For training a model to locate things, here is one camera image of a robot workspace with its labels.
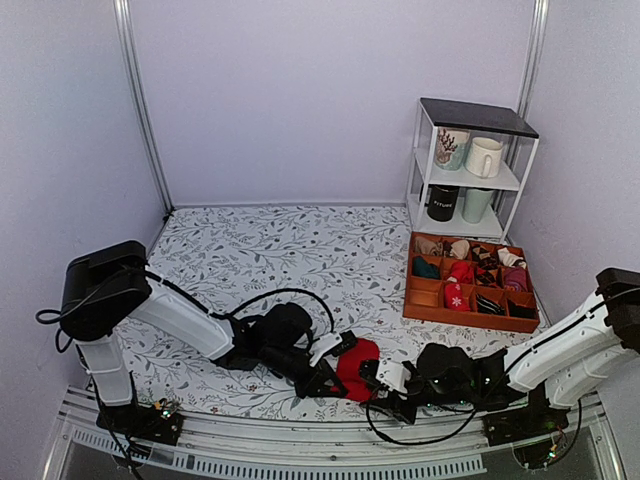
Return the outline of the red sock pair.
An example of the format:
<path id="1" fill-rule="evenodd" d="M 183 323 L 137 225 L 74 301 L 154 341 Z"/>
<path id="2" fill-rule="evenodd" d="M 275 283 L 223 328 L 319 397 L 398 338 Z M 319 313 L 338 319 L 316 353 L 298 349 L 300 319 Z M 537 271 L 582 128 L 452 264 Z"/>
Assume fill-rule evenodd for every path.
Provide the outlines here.
<path id="1" fill-rule="evenodd" d="M 357 344 L 339 356 L 336 374 L 348 393 L 346 398 L 356 402 L 365 402 L 371 392 L 359 374 L 360 365 L 364 361 L 378 360 L 378 345 L 367 339 L 358 338 Z"/>

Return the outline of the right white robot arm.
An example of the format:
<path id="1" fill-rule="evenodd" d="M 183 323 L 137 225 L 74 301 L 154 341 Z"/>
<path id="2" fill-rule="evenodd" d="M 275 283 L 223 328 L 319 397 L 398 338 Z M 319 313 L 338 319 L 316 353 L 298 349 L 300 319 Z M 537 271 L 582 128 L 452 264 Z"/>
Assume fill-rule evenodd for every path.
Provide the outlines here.
<path id="1" fill-rule="evenodd" d="M 524 435 L 539 435 L 556 410 L 572 407 L 639 355 L 638 273 L 607 268 L 596 280 L 596 290 L 561 321 L 489 356 L 473 358 L 460 347 L 429 343 L 415 362 L 377 361 L 366 378 L 374 390 L 363 408 L 412 424 L 422 406 L 503 410 L 540 388 L 543 397 L 523 407 L 516 421 Z"/>

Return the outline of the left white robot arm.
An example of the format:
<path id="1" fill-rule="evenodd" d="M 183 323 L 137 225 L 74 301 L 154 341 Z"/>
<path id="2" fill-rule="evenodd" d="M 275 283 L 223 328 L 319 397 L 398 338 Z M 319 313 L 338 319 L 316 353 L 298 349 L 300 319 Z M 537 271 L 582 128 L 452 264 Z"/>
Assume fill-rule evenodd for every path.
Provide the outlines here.
<path id="1" fill-rule="evenodd" d="M 60 328 L 80 350 L 101 402 L 128 434 L 148 426 L 135 385 L 115 338 L 125 319 L 149 324 L 187 344 L 226 370 L 262 365 L 293 382 L 296 394 L 343 398 L 348 390 L 325 357 L 349 336 L 335 330 L 317 337 L 309 313 L 280 303 L 242 317 L 241 309 L 216 313 L 146 267 L 144 246 L 134 240 L 78 257 L 66 269 Z"/>

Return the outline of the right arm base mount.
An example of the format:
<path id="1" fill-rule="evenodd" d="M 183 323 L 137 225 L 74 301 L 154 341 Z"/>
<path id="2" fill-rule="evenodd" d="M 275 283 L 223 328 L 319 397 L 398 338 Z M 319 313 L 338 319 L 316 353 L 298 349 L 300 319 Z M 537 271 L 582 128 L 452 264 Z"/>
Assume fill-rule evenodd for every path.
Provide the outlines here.
<path id="1" fill-rule="evenodd" d="M 527 470 L 541 470 L 560 461 L 571 448 L 564 429 L 569 425 L 567 410 L 553 409 L 540 384 L 528 395 L 526 406 L 486 415 L 484 434 L 490 446 L 504 445 L 546 435 L 547 439 L 515 447 L 512 451 L 518 464 Z"/>

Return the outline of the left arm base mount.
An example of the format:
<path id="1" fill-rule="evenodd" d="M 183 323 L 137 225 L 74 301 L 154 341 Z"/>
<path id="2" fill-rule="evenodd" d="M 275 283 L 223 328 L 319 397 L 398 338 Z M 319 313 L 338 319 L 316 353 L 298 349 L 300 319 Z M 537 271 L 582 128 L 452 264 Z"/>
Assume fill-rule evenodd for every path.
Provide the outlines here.
<path id="1" fill-rule="evenodd" d="M 127 439 L 148 440 L 176 446 L 181 434 L 184 417 L 178 412 L 176 400 L 161 398 L 153 405 L 140 405 L 133 379 L 129 379 L 132 399 L 120 406 L 107 406 L 102 392 L 95 384 L 96 401 L 100 410 L 96 424 L 113 433 L 123 434 Z"/>

